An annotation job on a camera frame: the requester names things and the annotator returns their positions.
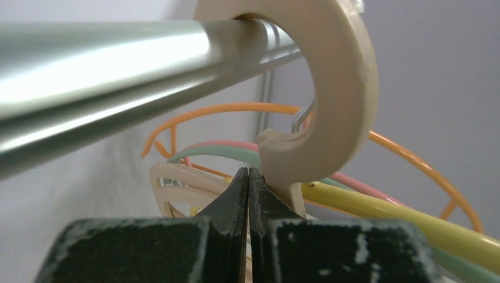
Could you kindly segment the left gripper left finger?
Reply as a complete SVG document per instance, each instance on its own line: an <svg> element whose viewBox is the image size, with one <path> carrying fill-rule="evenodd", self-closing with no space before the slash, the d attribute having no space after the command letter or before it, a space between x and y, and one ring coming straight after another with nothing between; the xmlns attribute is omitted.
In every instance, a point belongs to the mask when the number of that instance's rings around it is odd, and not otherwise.
<svg viewBox="0 0 500 283"><path fill-rule="evenodd" d="M80 219L54 241L37 282L244 282L249 170L191 218Z"/></svg>

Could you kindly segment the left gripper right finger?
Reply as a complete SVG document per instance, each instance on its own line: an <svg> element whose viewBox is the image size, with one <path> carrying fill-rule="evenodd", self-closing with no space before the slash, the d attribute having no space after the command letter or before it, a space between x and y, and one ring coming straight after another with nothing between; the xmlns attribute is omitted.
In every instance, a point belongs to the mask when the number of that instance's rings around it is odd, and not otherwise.
<svg viewBox="0 0 500 283"><path fill-rule="evenodd" d="M395 219L306 220L249 170L254 282L440 282L424 236Z"/></svg>

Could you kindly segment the beige plastic hanger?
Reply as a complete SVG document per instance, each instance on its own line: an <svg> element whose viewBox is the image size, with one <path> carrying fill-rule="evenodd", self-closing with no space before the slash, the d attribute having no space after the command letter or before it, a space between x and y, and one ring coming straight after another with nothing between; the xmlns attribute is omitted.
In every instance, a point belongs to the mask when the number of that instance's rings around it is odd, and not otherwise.
<svg viewBox="0 0 500 283"><path fill-rule="evenodd" d="M221 195L227 186L215 186L200 189L189 186L156 186L153 193L162 216L167 218L183 217L172 203L183 203L199 209L204 209Z"/></svg>
<svg viewBox="0 0 500 283"><path fill-rule="evenodd" d="M227 181L218 179L209 173L176 163L153 165L149 169L149 180L152 189L156 186L173 185L196 187L200 189L207 189L215 186L227 186L228 188L229 186Z"/></svg>
<svg viewBox="0 0 500 283"><path fill-rule="evenodd" d="M329 177L367 140L377 111L376 57L349 1L199 1L197 20L258 18L283 29L314 82L313 118L303 132L266 129L256 139L267 185L305 216L300 184Z"/></svg>

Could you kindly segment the pink wire hanger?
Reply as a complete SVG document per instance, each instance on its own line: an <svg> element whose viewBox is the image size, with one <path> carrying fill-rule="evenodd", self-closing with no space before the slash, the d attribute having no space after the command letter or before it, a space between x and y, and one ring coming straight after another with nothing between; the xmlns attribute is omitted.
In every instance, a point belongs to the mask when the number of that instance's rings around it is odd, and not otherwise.
<svg viewBox="0 0 500 283"><path fill-rule="evenodd" d="M210 140L210 141L203 141L203 142L199 142L199 143L196 143L196 144L193 144L191 146L188 146L187 148L185 148L185 150L187 149L197 149L197 148L200 148L202 146L230 146L230 147L237 147L237 148L240 148L240 149L246 149L246 150L252 150L252 151L257 151L258 148L257 148L257 145L255 143L251 143L251 142L248 142L248 141L234 141L234 140ZM342 173L334 173L331 175L330 177L332 180L338 182L338 183L341 183L342 185L345 185L345 186L348 186L350 187L351 189L353 190L356 190L360 193L363 193L365 195L370 195L370 196L373 196L373 197L376 197L376 198L379 198L379 199L386 199L388 200L389 202L392 202L394 204L397 204L397 205L400 205L400 206L405 206L407 207L406 204L400 202L399 200L396 200L392 197L390 197L389 195L361 182L361 181L358 181L358 180L355 180L354 178L352 177L349 177L345 174L342 174Z"/></svg>

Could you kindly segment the orange wire hanger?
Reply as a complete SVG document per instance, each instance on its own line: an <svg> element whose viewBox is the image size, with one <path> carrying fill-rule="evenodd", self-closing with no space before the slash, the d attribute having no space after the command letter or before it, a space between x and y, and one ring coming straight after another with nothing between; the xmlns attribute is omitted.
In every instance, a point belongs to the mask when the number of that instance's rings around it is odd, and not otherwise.
<svg viewBox="0 0 500 283"><path fill-rule="evenodd" d="M141 157L145 157L148 155L150 149L153 147L153 143L155 141L156 136L158 136L161 132L171 129L172 127L175 128L177 124L183 123L191 119L207 116L210 114L228 113L237 111L257 111L257 112L270 112L270 113L292 115L298 112L299 109L300 108L298 106L288 106L284 104L262 103L262 102L223 103L204 108L198 108L196 110L192 110L187 113L178 115L164 122L158 128L153 130L150 136L146 139L145 145L141 153ZM442 219L447 219L452 214L454 208L458 206L464 211L464 213L469 218L473 230L480 233L484 232L479 216L471 207L470 203L466 200L463 194L461 194L460 191L458 191L457 188L455 188L454 185L450 181L448 181L444 176L442 176L436 169L432 168L423 159L418 157L410 150L382 136L381 134L371 131L369 134L369 140L378 145L383 146L387 150L390 150L391 152L397 154L398 156L408 161L414 167L418 168L421 172L427 175L427 177L432 179L450 196L452 200L447 205L445 210L442 212L441 214Z"/></svg>

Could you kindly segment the yellow wire hanger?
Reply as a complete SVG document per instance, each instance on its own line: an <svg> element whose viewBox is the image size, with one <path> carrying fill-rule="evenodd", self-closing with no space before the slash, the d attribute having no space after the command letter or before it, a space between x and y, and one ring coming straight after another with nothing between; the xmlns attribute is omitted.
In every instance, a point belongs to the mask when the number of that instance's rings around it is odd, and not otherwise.
<svg viewBox="0 0 500 283"><path fill-rule="evenodd" d="M415 209L323 183L306 185L305 197L362 218L391 218L411 222L432 245L499 274L499 241L482 233Z"/></svg>

